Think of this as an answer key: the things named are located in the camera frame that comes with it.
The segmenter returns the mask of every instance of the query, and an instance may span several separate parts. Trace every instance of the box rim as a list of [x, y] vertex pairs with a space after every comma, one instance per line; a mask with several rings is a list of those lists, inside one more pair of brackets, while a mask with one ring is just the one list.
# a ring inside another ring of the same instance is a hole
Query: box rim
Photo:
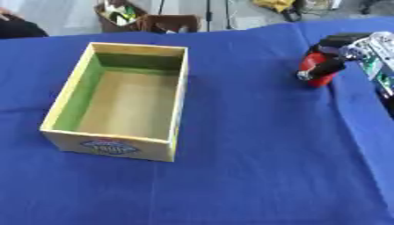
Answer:
[[[136, 137], [136, 136], [129, 136], [129, 135], [118, 135], [118, 134], [93, 134], [93, 133], [85, 133], [85, 132], [75, 132], [75, 131], [63, 131], [63, 130], [55, 130], [53, 126], [56, 120], [59, 118], [62, 110], [64, 109], [65, 105], [69, 102], [72, 94], [74, 93], [77, 85], [79, 84], [84, 70], [89, 64], [90, 59], [96, 54], [97, 52], [94, 49], [94, 45], [106, 45], [106, 46], [125, 46], [125, 47], [159, 47], [159, 48], [169, 48], [169, 49], [178, 49], [184, 50], [183, 59], [181, 64], [181, 70], [179, 72], [179, 79], [177, 84], [177, 90], [175, 94], [175, 105], [172, 109], [171, 114], [171, 124], [169, 126], [169, 136], [167, 140], [161, 139], [154, 139], [149, 137]], [[54, 134], [77, 134], [83, 136], [90, 136], [90, 137], [108, 137], [108, 138], [119, 138], [125, 140], [135, 140], [135, 141], [142, 141], [142, 142], [156, 142], [156, 143], [163, 143], [163, 144], [170, 144], [171, 137], [173, 136], [176, 120], [177, 120], [177, 109], [179, 106], [179, 94], [181, 91], [181, 79], [185, 77], [186, 73], [186, 64], [187, 64], [187, 53], [188, 47], [172, 47], [172, 46], [158, 46], [158, 45], [141, 45], [141, 44], [133, 44], [133, 43], [107, 43], [107, 42], [90, 42], [86, 49], [84, 50], [83, 54], [79, 58], [77, 65], [71, 72], [69, 78], [67, 79], [65, 85], [63, 85], [61, 92], [57, 96], [55, 102], [50, 107], [44, 121], [40, 125], [41, 132], [47, 133], [54, 133]]]

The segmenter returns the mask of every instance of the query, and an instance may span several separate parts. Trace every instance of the blue fabric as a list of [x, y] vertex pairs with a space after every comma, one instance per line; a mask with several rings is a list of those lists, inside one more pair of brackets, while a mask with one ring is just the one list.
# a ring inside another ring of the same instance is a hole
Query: blue fabric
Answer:
[[[0, 41], [0, 224], [394, 224], [392, 120], [355, 65], [313, 90], [309, 45], [394, 18], [244, 32]], [[190, 47], [176, 163], [63, 153], [38, 131], [90, 41]]]

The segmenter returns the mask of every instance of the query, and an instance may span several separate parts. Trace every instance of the open box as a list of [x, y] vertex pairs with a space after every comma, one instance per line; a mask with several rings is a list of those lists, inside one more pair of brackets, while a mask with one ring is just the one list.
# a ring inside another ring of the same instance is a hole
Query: open box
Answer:
[[66, 151], [172, 162], [187, 48], [90, 43], [40, 130]]

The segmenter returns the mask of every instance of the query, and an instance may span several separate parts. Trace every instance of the gray floor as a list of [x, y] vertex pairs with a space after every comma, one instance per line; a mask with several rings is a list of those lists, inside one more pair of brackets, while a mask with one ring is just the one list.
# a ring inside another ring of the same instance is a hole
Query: gray floor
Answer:
[[[50, 35], [72, 35], [100, 33], [99, 22], [93, 6], [99, 0], [0, 0], [0, 6], [15, 11], [25, 19], [39, 24]], [[211, 0], [212, 30], [225, 29], [225, 0]], [[230, 0], [231, 24], [242, 30], [262, 25], [283, 23], [281, 15], [259, 8], [251, 0]], [[304, 15], [305, 20], [334, 18], [363, 18], [359, 13], [361, 0], [344, 0], [340, 9], [323, 15]], [[161, 0], [134, 0], [151, 14], [157, 14]], [[373, 7], [373, 14], [394, 14], [394, 1], [384, 1]], [[206, 30], [204, 14], [205, 0], [165, 0], [164, 14], [196, 14], [202, 17], [202, 31]]]

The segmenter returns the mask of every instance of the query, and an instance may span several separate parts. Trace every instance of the red object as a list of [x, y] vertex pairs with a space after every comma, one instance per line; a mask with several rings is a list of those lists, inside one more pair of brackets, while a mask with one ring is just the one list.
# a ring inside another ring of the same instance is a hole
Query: red object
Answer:
[[[312, 69], [316, 64], [327, 61], [327, 58], [321, 53], [311, 53], [308, 54], [303, 62], [300, 65], [300, 70], [305, 71], [308, 69]], [[311, 79], [308, 81], [308, 84], [313, 87], [321, 87], [327, 85], [331, 80], [337, 75], [337, 73], [333, 73], [327, 76], [322, 76], [320, 78]]]

